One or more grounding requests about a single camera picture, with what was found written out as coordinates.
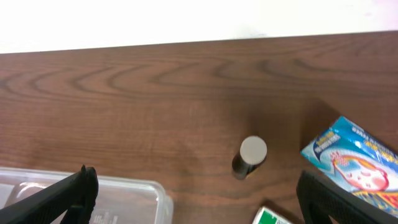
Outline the blue medicine packet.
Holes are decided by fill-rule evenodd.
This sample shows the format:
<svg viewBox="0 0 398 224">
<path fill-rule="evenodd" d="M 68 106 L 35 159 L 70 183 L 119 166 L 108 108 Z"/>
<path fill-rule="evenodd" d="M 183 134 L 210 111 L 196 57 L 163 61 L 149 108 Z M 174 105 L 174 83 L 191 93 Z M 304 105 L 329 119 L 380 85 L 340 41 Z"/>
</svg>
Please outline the blue medicine packet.
<svg viewBox="0 0 398 224">
<path fill-rule="evenodd" d="M 336 185 L 397 216 L 397 154 L 344 116 L 301 155 Z"/>
</svg>

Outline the black bottle white cap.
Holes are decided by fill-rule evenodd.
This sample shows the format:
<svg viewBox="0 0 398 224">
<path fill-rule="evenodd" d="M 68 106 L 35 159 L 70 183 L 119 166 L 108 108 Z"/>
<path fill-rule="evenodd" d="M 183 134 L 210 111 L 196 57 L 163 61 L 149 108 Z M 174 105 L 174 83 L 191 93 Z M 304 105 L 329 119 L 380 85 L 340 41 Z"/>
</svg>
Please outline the black bottle white cap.
<svg viewBox="0 0 398 224">
<path fill-rule="evenodd" d="M 266 159 L 267 144 L 259 136 L 243 140 L 232 161 L 233 175 L 238 180 L 249 177 Z"/>
</svg>

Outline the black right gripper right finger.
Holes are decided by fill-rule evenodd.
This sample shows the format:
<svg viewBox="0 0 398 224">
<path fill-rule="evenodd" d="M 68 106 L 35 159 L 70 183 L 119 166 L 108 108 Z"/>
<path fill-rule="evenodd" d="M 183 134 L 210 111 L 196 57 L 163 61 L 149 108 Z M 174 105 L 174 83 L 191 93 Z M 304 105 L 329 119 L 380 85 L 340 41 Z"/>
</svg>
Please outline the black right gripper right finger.
<svg viewBox="0 0 398 224">
<path fill-rule="evenodd" d="M 304 170 L 296 188 L 306 224 L 395 224 L 397 218 L 355 197 L 320 175 Z"/>
</svg>

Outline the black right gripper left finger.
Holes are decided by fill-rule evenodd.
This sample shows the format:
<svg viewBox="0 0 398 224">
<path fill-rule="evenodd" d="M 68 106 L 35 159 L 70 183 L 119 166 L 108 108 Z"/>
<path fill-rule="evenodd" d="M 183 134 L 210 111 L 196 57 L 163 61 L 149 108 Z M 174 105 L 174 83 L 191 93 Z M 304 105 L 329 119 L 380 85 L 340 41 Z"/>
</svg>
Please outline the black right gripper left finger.
<svg viewBox="0 0 398 224">
<path fill-rule="evenodd" d="M 49 224 L 63 215 L 63 224 L 89 224 L 98 191 L 95 168 L 82 166 L 79 172 L 1 209 L 1 223 Z"/>
</svg>

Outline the white green medicine box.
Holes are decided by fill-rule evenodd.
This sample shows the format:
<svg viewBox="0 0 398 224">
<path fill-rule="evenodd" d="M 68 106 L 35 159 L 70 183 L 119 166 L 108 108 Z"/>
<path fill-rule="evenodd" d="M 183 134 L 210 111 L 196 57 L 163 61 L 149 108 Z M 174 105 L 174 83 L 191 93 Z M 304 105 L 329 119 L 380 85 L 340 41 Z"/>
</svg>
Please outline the white green medicine box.
<svg viewBox="0 0 398 224">
<path fill-rule="evenodd" d="M 292 224 L 292 222 L 267 207 L 261 207 L 252 224 Z"/>
</svg>

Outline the clear plastic container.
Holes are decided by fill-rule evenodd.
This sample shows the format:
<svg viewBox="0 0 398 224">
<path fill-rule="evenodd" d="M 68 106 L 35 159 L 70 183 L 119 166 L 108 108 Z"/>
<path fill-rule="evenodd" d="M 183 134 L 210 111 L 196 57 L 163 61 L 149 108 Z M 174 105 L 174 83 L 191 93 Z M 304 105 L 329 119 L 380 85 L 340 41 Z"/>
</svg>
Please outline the clear plastic container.
<svg viewBox="0 0 398 224">
<path fill-rule="evenodd" d="M 72 175 L 71 172 L 1 167 L 1 208 Z M 90 223 L 171 224 L 174 203 L 151 180 L 98 176 L 99 191 Z"/>
</svg>

